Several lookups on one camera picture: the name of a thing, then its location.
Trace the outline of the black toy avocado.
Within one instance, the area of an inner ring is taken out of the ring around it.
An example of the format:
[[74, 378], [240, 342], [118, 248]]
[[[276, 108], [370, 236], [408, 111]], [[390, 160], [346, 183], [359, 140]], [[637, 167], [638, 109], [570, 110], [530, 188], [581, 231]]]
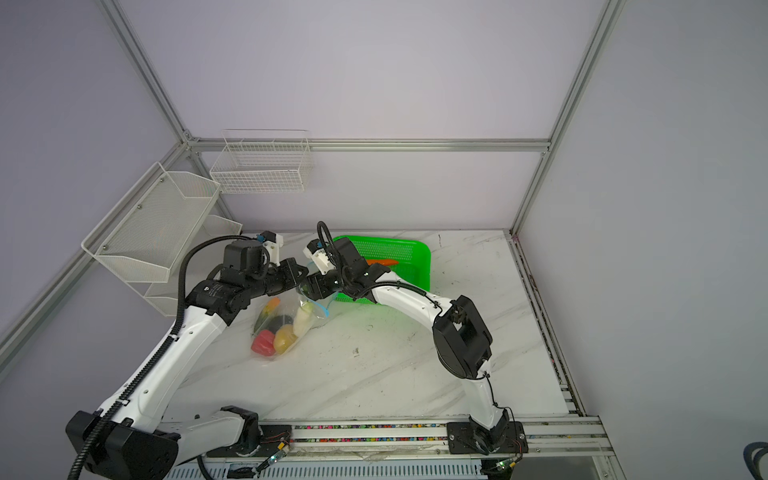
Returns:
[[276, 334], [283, 326], [292, 325], [293, 317], [290, 315], [277, 315], [272, 317], [266, 324], [265, 330]]

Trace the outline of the yellow toy potato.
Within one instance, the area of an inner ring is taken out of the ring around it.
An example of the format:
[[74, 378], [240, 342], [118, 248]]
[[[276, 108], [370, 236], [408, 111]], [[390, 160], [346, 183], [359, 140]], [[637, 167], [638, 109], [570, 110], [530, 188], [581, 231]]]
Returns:
[[275, 354], [285, 354], [297, 341], [298, 336], [294, 332], [294, 326], [283, 326], [274, 336], [273, 348], [275, 350]]

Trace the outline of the white toy radish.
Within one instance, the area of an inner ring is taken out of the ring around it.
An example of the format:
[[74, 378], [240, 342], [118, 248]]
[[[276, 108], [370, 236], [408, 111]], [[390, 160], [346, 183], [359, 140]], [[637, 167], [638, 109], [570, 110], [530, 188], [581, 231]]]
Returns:
[[293, 333], [300, 339], [313, 327], [316, 320], [314, 305], [311, 302], [303, 302], [296, 311], [293, 320]]

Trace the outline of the orange toy carrot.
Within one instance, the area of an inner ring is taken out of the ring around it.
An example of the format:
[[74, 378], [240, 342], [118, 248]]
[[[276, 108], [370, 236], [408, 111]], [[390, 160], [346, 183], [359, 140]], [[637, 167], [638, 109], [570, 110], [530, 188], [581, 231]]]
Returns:
[[399, 261], [394, 259], [368, 259], [367, 260], [368, 265], [382, 265], [386, 267], [391, 267], [399, 264]]

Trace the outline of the red toy pepper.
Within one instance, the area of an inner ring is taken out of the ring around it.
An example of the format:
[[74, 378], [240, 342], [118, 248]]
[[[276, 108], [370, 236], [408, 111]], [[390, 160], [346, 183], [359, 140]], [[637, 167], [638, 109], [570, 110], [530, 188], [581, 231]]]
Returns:
[[251, 344], [251, 351], [262, 357], [270, 358], [276, 354], [275, 334], [268, 329], [259, 331]]

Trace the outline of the orange yellow toy corn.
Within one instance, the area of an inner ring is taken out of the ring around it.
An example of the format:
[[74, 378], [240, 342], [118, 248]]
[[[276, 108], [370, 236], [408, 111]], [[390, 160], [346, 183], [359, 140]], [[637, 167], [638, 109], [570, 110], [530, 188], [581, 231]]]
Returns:
[[253, 327], [253, 335], [256, 336], [263, 328], [263, 325], [267, 323], [279, 309], [281, 299], [279, 297], [272, 297], [262, 308], [258, 314]]

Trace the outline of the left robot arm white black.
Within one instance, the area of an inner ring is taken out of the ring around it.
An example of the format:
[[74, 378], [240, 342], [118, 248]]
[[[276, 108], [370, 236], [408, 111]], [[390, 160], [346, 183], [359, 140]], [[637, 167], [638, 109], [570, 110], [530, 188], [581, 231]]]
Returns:
[[181, 423], [164, 415], [198, 359], [252, 300], [293, 290], [307, 275], [292, 258], [256, 268], [225, 262], [216, 277], [185, 290], [170, 330], [130, 379], [97, 410], [69, 420], [65, 431], [76, 450], [69, 478], [88, 471], [107, 479], [162, 479], [212, 450], [259, 451], [263, 433], [251, 410], [228, 405]]

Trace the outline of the clear zip top bag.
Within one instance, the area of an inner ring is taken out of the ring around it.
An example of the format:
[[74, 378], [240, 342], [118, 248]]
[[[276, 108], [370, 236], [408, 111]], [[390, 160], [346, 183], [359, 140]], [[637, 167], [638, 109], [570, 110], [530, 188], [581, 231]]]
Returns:
[[308, 292], [308, 287], [300, 286], [272, 297], [263, 306], [252, 331], [250, 352], [255, 358], [277, 360], [330, 320], [330, 305], [338, 293], [313, 299]]

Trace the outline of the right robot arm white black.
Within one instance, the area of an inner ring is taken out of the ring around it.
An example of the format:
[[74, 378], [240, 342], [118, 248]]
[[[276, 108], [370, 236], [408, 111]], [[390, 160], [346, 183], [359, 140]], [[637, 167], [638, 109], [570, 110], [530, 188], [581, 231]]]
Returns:
[[504, 453], [519, 458], [528, 452], [522, 424], [495, 399], [489, 364], [493, 338], [470, 298], [432, 294], [390, 267], [368, 262], [348, 237], [314, 239], [303, 253], [318, 269], [300, 284], [308, 298], [341, 293], [354, 301], [393, 308], [431, 331], [440, 364], [461, 381], [469, 401], [468, 419], [446, 424], [452, 454]]

